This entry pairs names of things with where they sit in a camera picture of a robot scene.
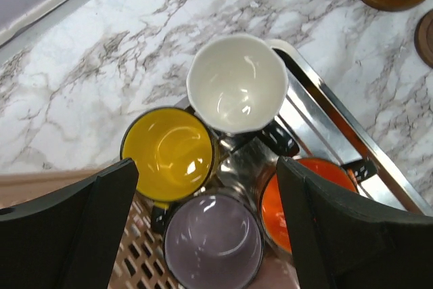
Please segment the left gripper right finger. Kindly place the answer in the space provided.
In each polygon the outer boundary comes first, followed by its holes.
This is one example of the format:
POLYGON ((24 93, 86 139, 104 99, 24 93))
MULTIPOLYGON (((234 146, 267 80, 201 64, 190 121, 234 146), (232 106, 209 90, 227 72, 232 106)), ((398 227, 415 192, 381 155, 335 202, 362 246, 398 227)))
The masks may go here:
POLYGON ((276 165, 301 288, 431 288, 432 218, 350 192, 291 158, 276 165))

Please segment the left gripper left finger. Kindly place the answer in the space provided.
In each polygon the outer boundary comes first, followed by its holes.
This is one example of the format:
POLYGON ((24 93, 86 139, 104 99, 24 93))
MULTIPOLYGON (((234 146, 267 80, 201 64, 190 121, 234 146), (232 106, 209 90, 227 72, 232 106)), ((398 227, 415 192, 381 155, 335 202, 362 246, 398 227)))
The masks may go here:
POLYGON ((138 170, 123 159, 1 210, 2 288, 107 288, 138 170))

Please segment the black mug white inside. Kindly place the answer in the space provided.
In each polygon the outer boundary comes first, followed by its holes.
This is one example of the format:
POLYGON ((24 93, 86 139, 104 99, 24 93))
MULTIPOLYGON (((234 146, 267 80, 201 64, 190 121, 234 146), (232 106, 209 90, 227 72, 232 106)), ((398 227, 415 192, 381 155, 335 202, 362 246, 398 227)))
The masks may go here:
POLYGON ((276 155, 293 157, 298 144, 275 121, 288 87, 286 66, 270 41, 247 34, 201 47, 186 79, 189 103, 209 127, 228 135, 253 133, 276 155))

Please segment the dark walnut coaster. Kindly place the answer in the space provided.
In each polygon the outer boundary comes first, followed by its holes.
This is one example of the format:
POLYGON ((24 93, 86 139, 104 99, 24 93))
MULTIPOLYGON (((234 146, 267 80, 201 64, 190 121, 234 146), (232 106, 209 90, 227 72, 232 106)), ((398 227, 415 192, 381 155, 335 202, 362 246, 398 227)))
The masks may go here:
POLYGON ((433 9, 417 23, 414 44, 419 57, 426 65, 433 68, 433 9))

